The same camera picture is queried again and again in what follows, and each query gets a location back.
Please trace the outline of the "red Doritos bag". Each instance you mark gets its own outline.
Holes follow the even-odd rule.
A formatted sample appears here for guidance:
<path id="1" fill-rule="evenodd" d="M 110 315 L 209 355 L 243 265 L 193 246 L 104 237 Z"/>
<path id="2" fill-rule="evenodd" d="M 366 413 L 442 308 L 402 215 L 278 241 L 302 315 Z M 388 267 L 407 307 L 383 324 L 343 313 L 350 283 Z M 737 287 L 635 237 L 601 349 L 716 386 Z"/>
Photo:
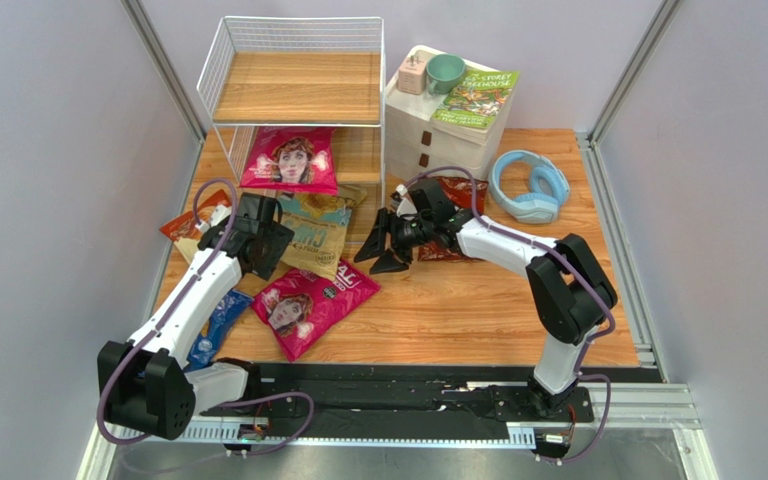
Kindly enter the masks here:
<path id="1" fill-rule="evenodd" d="M 436 178 L 446 196 L 459 208 L 470 209 L 472 206 L 472 183 L 468 178 L 443 177 Z M 485 198 L 489 183 L 487 181 L 476 182 L 476 207 L 480 213 L 484 212 Z M 419 247 L 419 261 L 466 261 L 467 256 L 454 249 L 445 249 L 432 242 Z"/>

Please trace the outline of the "tan kettle chips bag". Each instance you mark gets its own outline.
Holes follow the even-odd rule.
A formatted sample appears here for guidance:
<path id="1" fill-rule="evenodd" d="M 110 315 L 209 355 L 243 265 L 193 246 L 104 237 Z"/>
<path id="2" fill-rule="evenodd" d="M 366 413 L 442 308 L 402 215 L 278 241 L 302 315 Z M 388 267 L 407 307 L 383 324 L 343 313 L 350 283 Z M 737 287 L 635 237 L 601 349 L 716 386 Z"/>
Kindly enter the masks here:
<path id="1" fill-rule="evenodd" d="M 359 186 L 343 185 L 336 195 L 284 192 L 281 224 L 294 232 L 281 260 L 289 267 L 328 280 L 336 278 L 355 208 L 367 197 Z"/>

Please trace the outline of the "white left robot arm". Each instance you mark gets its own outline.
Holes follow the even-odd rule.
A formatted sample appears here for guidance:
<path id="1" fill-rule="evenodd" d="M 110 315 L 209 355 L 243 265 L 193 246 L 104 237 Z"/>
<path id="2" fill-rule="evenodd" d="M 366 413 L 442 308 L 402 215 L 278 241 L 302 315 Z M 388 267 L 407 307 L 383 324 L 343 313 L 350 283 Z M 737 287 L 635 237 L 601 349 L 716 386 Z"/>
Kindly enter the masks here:
<path id="1" fill-rule="evenodd" d="M 252 365 L 214 361 L 188 370 L 189 354 L 221 300 L 249 274 L 269 279 L 294 238 L 271 197 L 242 194 L 209 227 L 188 270 L 146 323 L 126 341 L 107 342 L 97 357 L 97 423 L 140 438 L 173 440 L 192 418 L 244 397 Z"/>

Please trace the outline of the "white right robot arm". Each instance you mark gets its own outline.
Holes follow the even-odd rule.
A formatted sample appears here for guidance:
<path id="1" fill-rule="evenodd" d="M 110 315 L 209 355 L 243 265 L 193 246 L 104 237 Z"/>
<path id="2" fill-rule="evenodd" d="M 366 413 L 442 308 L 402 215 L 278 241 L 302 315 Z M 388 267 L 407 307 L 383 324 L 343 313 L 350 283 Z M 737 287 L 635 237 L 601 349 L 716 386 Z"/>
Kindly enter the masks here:
<path id="1" fill-rule="evenodd" d="M 528 235 L 474 207 L 460 208 L 434 178 L 400 187 L 393 198 L 397 208 L 378 210 L 355 261 L 372 260 L 373 274 L 401 272 L 410 267 L 415 248 L 435 243 L 522 276 L 547 332 L 527 382 L 527 405 L 540 417 L 563 410 L 588 346 L 615 326 L 618 296 L 588 243 L 575 234 L 560 240 Z"/>

